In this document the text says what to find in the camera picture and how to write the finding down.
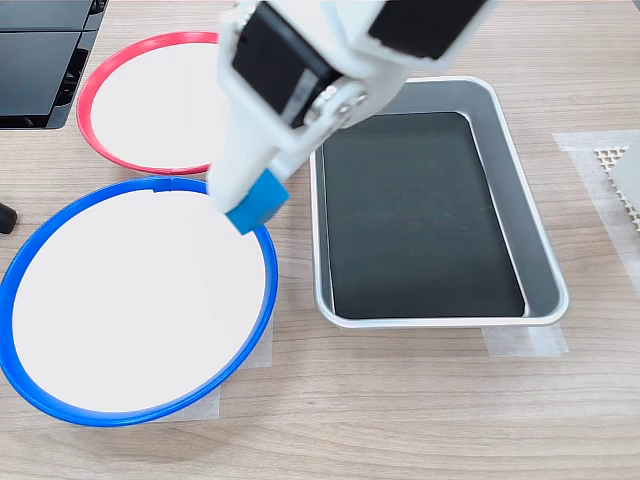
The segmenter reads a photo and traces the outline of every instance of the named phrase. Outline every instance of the blue gripper tip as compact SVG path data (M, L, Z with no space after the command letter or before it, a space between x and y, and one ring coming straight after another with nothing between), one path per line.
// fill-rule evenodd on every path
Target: blue gripper tip
M244 235L264 225L288 199L287 190L273 173L265 170L238 206L227 212L227 217Z

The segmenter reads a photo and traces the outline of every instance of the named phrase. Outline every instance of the black device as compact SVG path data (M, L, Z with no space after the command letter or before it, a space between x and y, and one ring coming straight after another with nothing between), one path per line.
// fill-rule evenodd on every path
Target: black device
M107 0L0 0L0 129L59 128Z

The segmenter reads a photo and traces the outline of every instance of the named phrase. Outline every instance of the black object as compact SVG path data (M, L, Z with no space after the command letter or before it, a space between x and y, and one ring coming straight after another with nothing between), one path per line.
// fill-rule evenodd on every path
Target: black object
M486 1L390 1L382 7L369 35L399 52L437 60Z
M0 0L0 128L59 128L106 0Z
M322 149L335 313L520 317L524 300L467 120L380 115Z
M292 128L342 76L266 2L242 30L232 66Z
M18 215L13 208L0 203L0 233L11 233L17 219Z

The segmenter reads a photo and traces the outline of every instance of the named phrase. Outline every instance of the blue rim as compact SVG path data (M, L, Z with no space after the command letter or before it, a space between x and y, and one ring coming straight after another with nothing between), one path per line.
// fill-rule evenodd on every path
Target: blue rim
M13 305L18 286L31 260L42 245L69 219L108 198L136 190L155 192L183 190L207 193L206 183L178 177L147 177L117 183L93 192L73 202L43 224L22 246L5 274L0 286L0 366L11 385L34 407L67 422L92 427L119 427L148 422L174 413L201 399L218 387L244 362L260 340L276 301L278 291L278 263L271 236L265 227L254 231L265 261L266 283L262 308L249 338L231 361L209 381L171 402L134 412L97 412L62 402L40 388L22 367L13 341Z

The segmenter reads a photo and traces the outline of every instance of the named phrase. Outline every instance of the tape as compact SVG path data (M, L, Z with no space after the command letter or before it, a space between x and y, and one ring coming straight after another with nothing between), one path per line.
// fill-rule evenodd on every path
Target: tape
M640 130L559 133L554 138L573 160L631 283L640 292L640 239L596 154L596 150L609 145L637 143Z
M270 367L273 364L273 319L265 328L260 341L238 370ZM191 422L197 420L215 420L220 417L220 391L224 383L209 395L192 403L186 408L156 420L156 422Z
M559 323L549 327L485 327L491 357L557 357L569 348Z
M176 413L155 420L164 422L189 422L194 420L213 420L220 416L220 388L192 403Z

